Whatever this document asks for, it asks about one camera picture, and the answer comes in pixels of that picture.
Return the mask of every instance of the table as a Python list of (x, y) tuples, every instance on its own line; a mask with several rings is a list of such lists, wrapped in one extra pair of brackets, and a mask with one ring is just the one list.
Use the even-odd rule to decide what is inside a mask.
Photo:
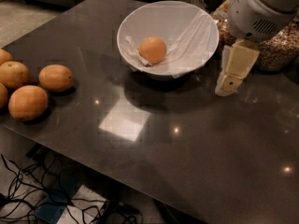
[(132, 72), (116, 35), (142, 2), (86, 0), (6, 49), (33, 82), (50, 63), (76, 77), (43, 117), (1, 125), (191, 216), (215, 224), (297, 223), (299, 76), (254, 72), (214, 94), (219, 63), (172, 81)]

